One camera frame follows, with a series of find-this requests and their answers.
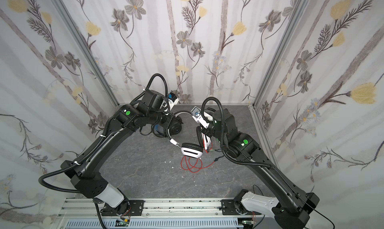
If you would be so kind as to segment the white over-ear headphones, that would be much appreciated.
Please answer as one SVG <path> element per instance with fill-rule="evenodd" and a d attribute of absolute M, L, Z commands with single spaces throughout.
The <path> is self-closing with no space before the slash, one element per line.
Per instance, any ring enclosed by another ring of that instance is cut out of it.
<path fill-rule="evenodd" d="M 203 135 L 203 127 L 194 120 L 190 111 L 181 110 L 173 113 L 183 120 L 182 130 L 179 134 L 168 135 L 170 143 L 176 146 L 183 156 L 200 159 L 204 153 L 210 152 L 212 141 Z"/>

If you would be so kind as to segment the black over-ear headphones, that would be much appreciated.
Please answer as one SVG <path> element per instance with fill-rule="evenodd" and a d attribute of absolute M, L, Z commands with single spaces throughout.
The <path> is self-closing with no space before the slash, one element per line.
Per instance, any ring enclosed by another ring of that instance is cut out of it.
<path fill-rule="evenodd" d="M 169 122 L 165 124 L 156 124 L 153 133 L 156 137 L 166 138 L 168 135 L 179 134 L 182 130 L 183 120 L 180 116 L 174 116 Z"/>

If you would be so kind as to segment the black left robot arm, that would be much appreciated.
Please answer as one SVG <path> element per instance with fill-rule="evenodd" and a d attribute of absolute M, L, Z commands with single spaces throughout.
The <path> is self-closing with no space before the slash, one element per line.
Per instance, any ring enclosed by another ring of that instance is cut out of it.
<path fill-rule="evenodd" d="M 126 215 L 131 209 L 129 199 L 108 183 L 100 169 L 118 146 L 139 128 L 148 124 L 155 126 L 170 123 L 169 113 L 178 97 L 169 93 L 166 97 L 153 90 L 146 90 L 141 100 L 121 106 L 105 124 L 98 139 L 73 161 L 66 160 L 61 168 L 78 193 L 88 199 L 106 203 L 107 208 L 118 216 Z"/>

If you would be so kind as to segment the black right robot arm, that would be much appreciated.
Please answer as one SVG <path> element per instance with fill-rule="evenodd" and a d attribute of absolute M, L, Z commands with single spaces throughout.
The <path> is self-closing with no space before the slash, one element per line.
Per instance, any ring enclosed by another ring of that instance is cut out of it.
<path fill-rule="evenodd" d="M 227 109 L 202 116 L 202 132 L 217 139 L 224 156 L 231 162 L 249 168 L 273 193 L 259 196 L 241 190 L 234 198 L 237 213 L 259 213 L 273 218 L 283 229 L 303 229 L 320 199 L 291 182 L 266 156 L 261 146 L 248 134 L 238 131 L 235 118 Z"/>

